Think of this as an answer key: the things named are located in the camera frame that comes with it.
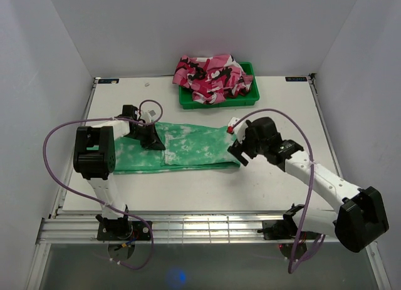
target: green cloth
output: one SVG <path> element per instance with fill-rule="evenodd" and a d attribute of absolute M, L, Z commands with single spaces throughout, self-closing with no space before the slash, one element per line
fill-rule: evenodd
<path fill-rule="evenodd" d="M 119 138 L 115 142 L 114 173 L 238 168 L 237 159 L 227 152 L 235 138 L 226 130 L 227 127 L 156 123 L 156 131 L 166 150 L 145 150 L 137 140 Z"/>

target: table surface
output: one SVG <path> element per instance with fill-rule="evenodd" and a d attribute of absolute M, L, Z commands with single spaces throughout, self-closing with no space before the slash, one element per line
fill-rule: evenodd
<path fill-rule="evenodd" d="M 116 116 L 124 104 L 139 106 L 144 99 L 154 99 L 163 105 L 162 122 L 221 127 L 227 125 L 232 117 L 241 118 L 260 108 L 276 108 L 301 126 L 311 142 L 315 160 L 335 172 L 330 147 L 308 82 L 286 82 L 282 76 L 256 77 L 256 81 L 261 99 L 254 106 L 183 110 L 178 100 L 178 86 L 172 84 L 171 76 L 120 78 L 117 84 L 97 84 L 88 118 Z M 143 109 L 153 109 L 159 114 L 157 106 L 151 103 L 146 103 Z M 255 115 L 253 119 L 261 116 L 269 116 L 275 121 L 283 139 L 292 139 L 306 146 L 297 129 L 287 119 L 267 112 Z M 307 193 L 306 185 L 268 164 L 262 156 L 239 169 L 127 174 L 116 175 L 115 180 L 120 195 L 133 212 L 287 210 L 292 203 L 303 204 Z M 95 196 L 88 182 L 75 171 L 69 185 Z M 310 207 L 331 209 L 315 193 Z M 65 212 L 98 212 L 100 209 L 96 202 L 72 193 L 67 193 L 63 204 Z"/>

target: pink camouflage fabric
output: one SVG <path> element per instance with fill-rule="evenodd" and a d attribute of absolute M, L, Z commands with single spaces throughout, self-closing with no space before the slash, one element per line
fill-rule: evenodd
<path fill-rule="evenodd" d="M 246 75 L 231 55 L 210 58 L 181 57 L 173 83 L 192 90 L 192 99 L 202 104 L 217 104 L 227 97 L 246 95 L 252 75 Z"/>

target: gray wall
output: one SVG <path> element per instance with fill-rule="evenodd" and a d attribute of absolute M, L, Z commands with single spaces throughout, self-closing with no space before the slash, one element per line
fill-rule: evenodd
<path fill-rule="evenodd" d="M 0 288 L 23 289 L 56 185 L 41 147 L 49 130 L 81 117 L 91 76 L 50 0 L 0 0 Z M 49 148 L 61 176 L 73 129 Z"/>
<path fill-rule="evenodd" d="M 316 71 L 356 0 L 52 0 L 92 76 L 172 74 L 232 53 L 258 75 Z"/>
<path fill-rule="evenodd" d="M 321 107 L 346 178 L 381 191 L 379 243 L 401 287 L 401 0 L 358 0 L 318 71 Z"/>

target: purple cable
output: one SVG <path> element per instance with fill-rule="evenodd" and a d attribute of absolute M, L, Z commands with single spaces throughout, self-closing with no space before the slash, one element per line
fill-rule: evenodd
<path fill-rule="evenodd" d="M 240 124 L 246 118 L 248 118 L 248 117 L 250 117 L 250 116 L 252 116 L 252 115 L 254 115 L 256 113 L 261 113 L 262 111 L 272 111 L 274 113 L 279 113 L 280 115 L 286 117 L 296 127 L 296 129 L 298 129 L 298 131 L 302 135 L 304 141 L 306 142 L 306 146 L 308 147 L 309 160 L 311 162 L 311 175 L 310 175 L 310 178 L 309 178 L 308 194 L 306 195 L 305 206 L 304 206 L 304 208 L 302 210 L 301 219 L 299 220 L 299 226 L 298 226 L 298 230 L 296 231 L 293 248 L 291 250 L 291 257 L 289 259 L 289 264 L 288 264 L 288 273 L 291 274 L 298 268 L 299 264 L 301 264 L 303 261 L 307 261 L 308 259 L 311 259 L 317 253 L 317 251 L 321 247 L 323 241 L 325 240 L 325 235 L 323 235 L 323 236 L 319 235 L 316 238 L 316 240 L 314 241 L 311 249 L 306 251 L 302 255 L 302 257 L 300 257 L 299 261 L 293 266 L 293 263 L 295 261 L 296 248 L 298 246 L 299 239 L 301 237 L 303 222 L 305 221 L 306 211 L 308 210 L 309 201 L 311 200 L 311 195 L 312 195 L 312 191 L 313 191 L 313 179 L 315 177 L 315 165 L 313 163 L 312 146 L 311 146 L 311 143 L 309 142 L 308 138 L 306 137 L 305 133 L 302 131 L 301 127 L 299 127 L 299 125 L 290 116 L 288 116 L 286 113 L 283 113 L 282 111 L 279 111 L 279 110 L 275 110 L 274 108 L 262 108 L 261 110 L 252 111 L 251 113 L 248 113 L 246 116 L 241 118 L 238 122 L 236 122 L 232 126 L 232 128 L 235 128 L 238 124 Z"/>
<path fill-rule="evenodd" d="M 86 195 L 86 194 L 84 194 L 84 193 L 81 193 L 81 192 L 79 192 L 79 191 L 77 191 L 77 190 L 74 190 L 74 189 L 70 188 L 69 186 L 65 185 L 60 179 L 57 178 L 57 176 L 56 176 L 56 175 L 53 173 L 53 171 L 50 169 L 49 162 L 48 162 L 48 156 L 47 156 L 47 152 L 46 152 L 46 148 L 47 148 L 48 141 L 49 141 L 50 137 L 52 136 L 52 134 L 54 134 L 54 132 L 56 132 L 56 131 L 59 130 L 60 128 L 63 128 L 63 127 L 65 127 L 65 126 L 72 125 L 72 124 L 86 123 L 86 122 L 98 122 L 98 121 L 110 121 L 110 120 L 121 120 L 121 121 L 128 121 L 128 122 L 131 122 L 131 123 L 134 123 L 134 124 L 138 124 L 138 125 L 142 125 L 142 126 L 153 125 L 153 124 L 155 124 L 156 122 L 158 122 L 158 121 L 161 119 L 161 117 L 162 117 L 162 115 L 163 115 L 163 107 L 162 107 L 162 105 L 161 105 L 159 102 L 157 102 L 157 101 L 155 101 L 155 100 L 144 100 L 143 102 L 141 102 L 141 104 L 140 104 L 140 106 L 139 106 L 139 110 L 141 110 L 141 106 L 142 106 L 145 102 L 153 102 L 153 103 L 156 103 L 156 104 L 160 107 L 160 116 L 159 116 L 155 121 L 153 121 L 153 122 L 150 122 L 150 123 L 143 123 L 143 122 L 140 122 L 140 121 L 135 121 L 135 120 L 127 119 L 127 118 L 97 118 L 97 119 L 86 119 L 86 120 L 70 121 L 70 122 L 66 122 L 66 123 L 63 123 L 63 124 L 61 124 L 61 125 L 58 125 L 57 127 L 54 127 L 54 129 L 52 129 L 52 130 L 49 132 L 49 134 L 46 136 L 46 138 L 44 139 L 44 142 L 43 142 L 43 161 L 44 161 L 44 166 L 46 167 L 46 170 L 49 172 L 50 177 L 51 177 L 59 186 L 63 187 L 63 188 L 66 189 L 67 191 L 70 191 L 71 193 L 74 193 L 74 194 L 76 194 L 76 195 L 82 196 L 82 197 L 87 198 L 87 199 L 94 200 L 94 201 L 98 202 L 99 204 L 104 205 L 105 207 L 108 207 L 109 209 L 113 210 L 114 212 L 120 213 L 120 214 L 122 214 L 122 215 L 127 215 L 127 216 L 129 216 L 129 217 L 133 217 L 133 218 L 135 218 L 135 219 L 137 219 L 137 220 L 140 220 L 140 221 L 142 221 L 143 224 L 145 224 L 145 226 L 149 229 L 150 241 L 151 241 L 152 244 L 151 244 L 150 253 L 149 253 L 149 255 L 148 255 L 148 258 L 145 260 L 145 262 L 144 262 L 141 266 L 133 267 L 133 266 L 130 265 L 130 264 L 127 264 L 127 263 L 124 263 L 124 262 L 120 262 L 120 261 L 116 261 L 116 260 L 113 259 L 113 261 L 119 262 L 119 264 L 121 264 L 121 265 L 123 265 L 123 266 L 125 266 L 125 267 L 128 267 L 128 268 L 130 268 L 130 269 L 133 269 L 133 270 L 139 270 L 139 269 L 145 267 L 145 266 L 149 263 L 150 259 L 152 258 L 152 255 L 153 255 L 153 252 L 154 252 L 154 237 L 153 237 L 153 231 L 152 231 L 151 226 L 148 224 L 148 222 L 146 222 L 145 220 L 143 220 L 143 219 L 142 219 L 141 217 L 139 217 L 139 216 L 136 216 L 136 215 L 133 215 L 133 214 L 129 214 L 129 213 L 124 212 L 124 211 L 122 211 L 122 210 L 118 210 L 118 209 L 116 209 L 115 207 L 113 207 L 112 205 L 106 204 L 106 202 L 104 202 L 103 200 L 100 200 L 100 199 L 98 199 L 98 198 L 96 198 L 96 197 L 93 197 L 93 196 L 90 196 L 90 195 Z"/>

